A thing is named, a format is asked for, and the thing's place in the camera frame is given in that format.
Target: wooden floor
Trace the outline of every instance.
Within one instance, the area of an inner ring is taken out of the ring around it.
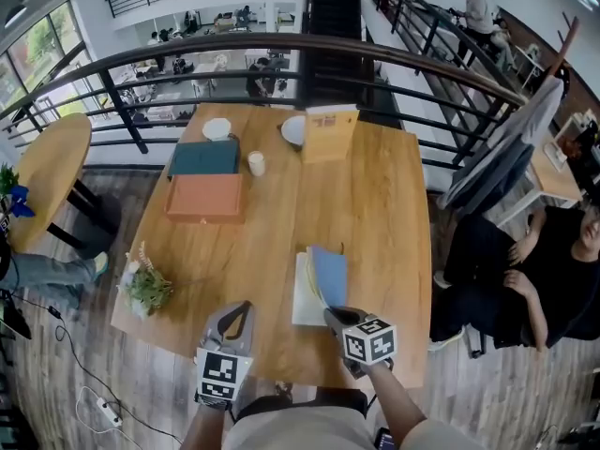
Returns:
[[[109,384],[115,394],[141,419],[154,427],[185,436],[195,414],[193,402],[196,368],[191,361],[127,337],[110,325],[116,290],[138,222],[157,179],[151,172],[89,172],[84,182],[98,193],[119,198],[122,223],[111,252],[109,271],[97,288],[82,300],[78,312],[63,313],[83,365]],[[520,188],[503,203],[510,203]],[[502,209],[492,209],[497,215]],[[449,214],[430,199],[434,268],[443,267],[447,250]],[[66,208],[57,223],[68,228],[74,210]],[[525,217],[513,220],[508,231],[524,233]],[[38,253],[71,260],[69,247],[47,235]],[[31,292],[28,298],[55,305]],[[132,449],[116,432],[94,435],[77,421],[75,402],[82,385],[89,385],[111,399],[99,383],[77,367],[67,342],[54,338],[56,320],[45,310],[20,305],[32,326],[33,340],[9,344],[15,360],[12,396],[21,406],[43,449]],[[600,343],[564,339],[543,356],[522,348],[496,351],[480,360],[470,360],[464,341],[456,342],[428,358],[426,384],[411,394],[431,418],[449,422],[473,435],[489,449],[530,449],[539,434],[551,425],[565,431],[586,419],[593,377],[600,363]],[[249,393],[263,395],[273,390],[272,382],[253,382]],[[308,398],[310,389],[294,387],[294,397]],[[104,417],[94,410],[92,394],[85,391],[80,416],[93,428],[106,428]],[[383,417],[377,404],[368,419],[371,425]],[[178,444],[126,417],[124,431],[144,450],[176,449]]]

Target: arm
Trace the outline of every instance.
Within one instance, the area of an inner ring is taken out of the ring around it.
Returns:
[[[365,372],[371,379],[375,393],[382,404],[383,415],[390,427],[394,442],[400,446],[409,432],[426,417],[386,364],[379,363],[365,367]]]
[[[258,87],[261,89],[261,93],[263,93],[265,95],[268,95],[268,93],[266,91],[266,88],[264,88],[264,85],[263,85],[263,79],[257,79],[254,82],[256,82],[256,84],[258,85]]]
[[[180,450],[220,450],[225,413],[201,405]]]
[[[537,245],[540,238],[540,233],[546,223],[546,210],[544,208],[538,208],[533,213],[532,224],[529,229],[529,233],[516,242],[508,250],[508,262],[511,266],[517,263],[524,262],[529,254],[532,253],[533,249]]]
[[[535,349],[542,352],[547,347],[548,341],[548,322],[546,315],[540,304],[540,297],[537,292],[532,292],[525,297],[527,301],[527,312],[529,313],[529,323],[532,326],[533,338],[535,340]]]
[[[547,347],[548,342],[548,321],[542,309],[537,290],[527,276],[518,270],[508,270],[506,272],[504,287],[513,289],[525,298],[529,323],[533,330],[535,348],[539,352],[543,351]]]

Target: white bowl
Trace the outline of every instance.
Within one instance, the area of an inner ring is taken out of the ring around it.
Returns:
[[[288,118],[281,126],[281,135],[289,143],[302,146],[304,144],[304,125],[307,118],[304,115],[296,115]]]
[[[228,140],[232,130],[232,123],[227,118],[213,118],[204,124],[202,134],[207,140],[217,142]]]

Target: teal book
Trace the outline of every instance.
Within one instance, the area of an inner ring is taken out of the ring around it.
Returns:
[[[239,143],[222,142],[179,143],[175,146],[169,167],[174,175],[214,175],[238,173]]]
[[[307,249],[309,279],[328,307],[346,305],[346,256],[316,245]]]

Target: power strip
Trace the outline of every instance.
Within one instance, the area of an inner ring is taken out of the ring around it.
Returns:
[[[104,413],[106,418],[109,419],[113,427],[117,428],[123,425],[123,420],[121,420],[121,418],[119,418],[119,415],[117,415],[111,408],[111,406],[108,403],[106,403],[106,400],[104,398],[100,397],[98,400],[96,400],[96,404],[102,410],[102,413]]]

